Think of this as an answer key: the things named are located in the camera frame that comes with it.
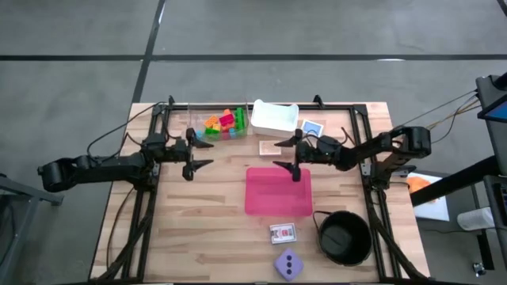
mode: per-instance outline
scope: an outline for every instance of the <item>clear plastic bin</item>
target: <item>clear plastic bin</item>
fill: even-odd
[[[226,139],[240,139],[246,136],[250,125],[248,104],[221,104],[206,108],[189,104],[189,127],[196,131],[200,140],[215,142]]]

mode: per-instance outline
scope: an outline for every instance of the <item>pink tray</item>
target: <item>pink tray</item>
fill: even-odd
[[[282,168],[246,170],[247,215],[309,216],[312,209],[310,170],[301,169],[299,182]]]

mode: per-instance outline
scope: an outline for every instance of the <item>white object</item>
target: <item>white object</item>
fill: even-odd
[[[441,177],[435,177],[425,174],[419,173],[410,173],[408,177],[420,177],[425,179],[431,183],[435,183],[438,180],[442,179]],[[425,219],[435,219],[439,221],[449,222],[449,212],[447,209],[447,200],[445,196],[435,199],[434,201],[429,201],[428,203],[423,203],[414,208],[414,214],[418,218]]]
[[[298,126],[298,117],[299,107],[296,104],[280,106],[257,99],[253,103],[250,123],[256,134],[290,138]]]
[[[458,215],[458,224],[464,230],[480,230],[494,227],[490,207],[464,212]]]
[[[271,243],[279,244],[296,241],[294,223],[269,226]]]
[[[282,148],[275,146],[275,143],[278,143],[278,141],[259,141],[259,155],[282,155]]]
[[[303,123],[301,124],[301,130],[305,134],[313,134],[317,135],[319,138],[322,135],[322,130],[324,130],[324,126],[322,126],[320,123],[315,123],[310,120],[303,120]]]

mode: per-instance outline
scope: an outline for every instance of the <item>orange block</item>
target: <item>orange block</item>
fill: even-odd
[[[219,118],[217,116],[211,116],[206,122],[204,122],[204,126],[206,126],[206,128],[213,128],[213,126],[218,122]]]

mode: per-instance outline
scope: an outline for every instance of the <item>deck of cards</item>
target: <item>deck of cards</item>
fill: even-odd
[[[271,231],[271,243],[274,245],[296,241],[294,223],[272,225],[269,226],[269,230]]]

